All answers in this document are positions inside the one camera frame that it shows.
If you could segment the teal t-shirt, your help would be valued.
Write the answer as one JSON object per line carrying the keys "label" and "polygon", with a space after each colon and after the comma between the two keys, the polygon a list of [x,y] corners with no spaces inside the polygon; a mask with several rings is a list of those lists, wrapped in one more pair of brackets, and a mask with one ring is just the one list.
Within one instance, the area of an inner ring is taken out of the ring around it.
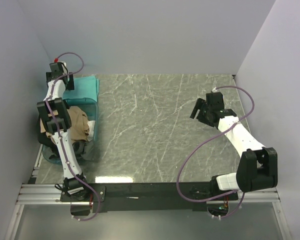
{"label": "teal t-shirt", "polygon": [[66,90],[63,99],[83,99],[89,98],[98,101],[99,79],[94,75],[74,79],[74,90]]}

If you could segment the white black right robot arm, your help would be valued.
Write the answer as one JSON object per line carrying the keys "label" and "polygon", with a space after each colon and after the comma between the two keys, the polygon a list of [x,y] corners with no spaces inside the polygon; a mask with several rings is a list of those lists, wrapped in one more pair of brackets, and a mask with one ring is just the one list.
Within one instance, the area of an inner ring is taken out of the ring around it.
{"label": "white black right robot arm", "polygon": [[225,108],[222,93],[211,92],[205,95],[205,99],[198,98],[190,118],[225,132],[240,157],[236,172],[211,179],[213,184],[209,193],[212,198],[220,200],[230,190],[247,193],[277,186],[277,151],[258,142],[240,123],[237,114]]}

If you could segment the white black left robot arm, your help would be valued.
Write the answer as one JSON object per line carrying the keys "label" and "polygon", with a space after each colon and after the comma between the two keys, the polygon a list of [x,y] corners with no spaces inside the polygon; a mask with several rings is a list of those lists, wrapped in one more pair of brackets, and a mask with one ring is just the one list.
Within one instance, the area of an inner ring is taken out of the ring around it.
{"label": "white black left robot arm", "polygon": [[84,201],[90,195],[86,178],[80,168],[71,142],[71,118],[65,101],[62,99],[67,86],[73,89],[73,75],[65,63],[55,59],[46,73],[47,94],[36,104],[39,117],[46,133],[50,134],[58,151],[63,168],[63,185],[55,187],[63,197]]}

